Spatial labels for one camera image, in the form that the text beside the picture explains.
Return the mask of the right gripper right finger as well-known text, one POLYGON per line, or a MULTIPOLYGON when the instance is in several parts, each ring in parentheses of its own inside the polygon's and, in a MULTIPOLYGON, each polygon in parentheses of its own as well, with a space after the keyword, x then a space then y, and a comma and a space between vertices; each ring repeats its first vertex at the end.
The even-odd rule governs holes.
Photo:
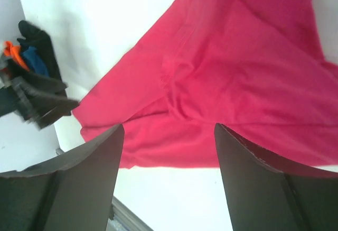
POLYGON ((337 173, 284 158, 221 124, 214 137, 234 230, 337 230, 337 173))

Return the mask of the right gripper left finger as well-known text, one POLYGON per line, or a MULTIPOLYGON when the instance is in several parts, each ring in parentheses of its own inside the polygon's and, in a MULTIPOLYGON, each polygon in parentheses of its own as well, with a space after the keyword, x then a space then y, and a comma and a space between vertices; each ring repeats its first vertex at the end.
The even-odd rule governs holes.
POLYGON ((1 230, 105 230, 124 142, 116 125, 23 171, 1 174, 1 230))

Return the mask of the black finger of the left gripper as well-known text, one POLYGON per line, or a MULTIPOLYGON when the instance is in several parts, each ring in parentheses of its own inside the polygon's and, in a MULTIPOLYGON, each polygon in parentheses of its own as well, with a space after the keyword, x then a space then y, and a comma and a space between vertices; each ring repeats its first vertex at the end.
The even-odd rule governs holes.
POLYGON ((77 100, 38 90, 24 80, 15 81, 15 93, 18 112, 40 129, 52 125, 79 106, 77 100))

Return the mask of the pink t shirt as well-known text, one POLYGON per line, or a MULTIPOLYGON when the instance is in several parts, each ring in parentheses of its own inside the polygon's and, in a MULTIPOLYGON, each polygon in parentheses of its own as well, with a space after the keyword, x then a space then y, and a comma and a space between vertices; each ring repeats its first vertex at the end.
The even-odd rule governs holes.
POLYGON ((217 167, 217 123, 337 164, 337 66, 312 0, 175 0, 73 114, 85 141, 123 124, 122 168, 217 167))

